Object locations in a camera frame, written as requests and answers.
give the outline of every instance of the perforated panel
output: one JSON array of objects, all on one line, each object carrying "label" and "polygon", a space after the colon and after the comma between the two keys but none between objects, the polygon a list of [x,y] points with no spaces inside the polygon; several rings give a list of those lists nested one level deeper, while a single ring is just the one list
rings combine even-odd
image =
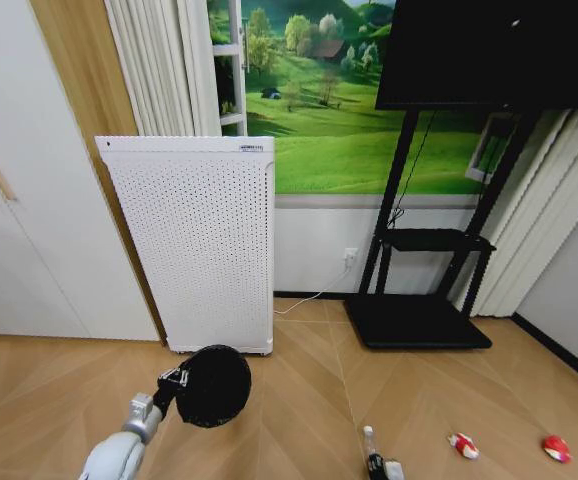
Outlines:
[{"label": "perforated panel", "polygon": [[96,140],[170,348],[270,352],[273,139]]}]

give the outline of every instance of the red toy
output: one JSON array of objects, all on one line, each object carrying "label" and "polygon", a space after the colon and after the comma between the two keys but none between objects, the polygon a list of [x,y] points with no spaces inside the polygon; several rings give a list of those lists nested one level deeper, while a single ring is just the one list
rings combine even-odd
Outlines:
[{"label": "red toy", "polygon": [[569,446],[558,435],[549,435],[542,441],[542,448],[553,458],[560,463],[569,463],[571,461],[571,454],[569,453]]},{"label": "red toy", "polygon": [[449,437],[449,443],[452,447],[456,447],[463,457],[470,460],[475,460],[480,455],[480,452],[476,448],[470,437],[462,434],[455,433]]}]

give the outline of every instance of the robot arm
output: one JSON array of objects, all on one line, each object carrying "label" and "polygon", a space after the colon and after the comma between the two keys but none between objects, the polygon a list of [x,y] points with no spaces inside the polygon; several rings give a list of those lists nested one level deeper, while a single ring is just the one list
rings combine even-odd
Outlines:
[{"label": "robot arm", "polygon": [[158,430],[178,388],[186,383],[186,371],[167,370],[158,377],[153,397],[138,393],[122,431],[100,442],[91,451],[79,480],[132,480],[138,474],[145,446]]}]

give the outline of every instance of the black base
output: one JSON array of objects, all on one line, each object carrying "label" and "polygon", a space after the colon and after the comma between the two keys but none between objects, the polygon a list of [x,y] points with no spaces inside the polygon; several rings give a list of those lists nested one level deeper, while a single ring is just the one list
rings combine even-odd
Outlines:
[{"label": "black base", "polygon": [[489,348],[489,340],[436,295],[351,295],[347,313],[362,342],[374,349]]}]

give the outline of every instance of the wooden floor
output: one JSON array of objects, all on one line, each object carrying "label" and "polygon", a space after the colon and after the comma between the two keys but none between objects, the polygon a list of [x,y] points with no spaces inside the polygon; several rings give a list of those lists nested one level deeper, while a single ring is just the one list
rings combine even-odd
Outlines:
[{"label": "wooden floor", "polygon": [[[490,350],[375,353],[338,301],[277,316],[273,354],[249,358],[243,412],[202,430],[170,409],[140,478],[366,478],[358,432],[371,424],[407,480],[578,479],[578,375],[511,321],[478,326]],[[180,360],[152,343],[0,337],[0,479],[76,478],[133,395]],[[474,438],[477,461],[449,447],[455,431]],[[540,449],[549,433],[571,464]]]}]

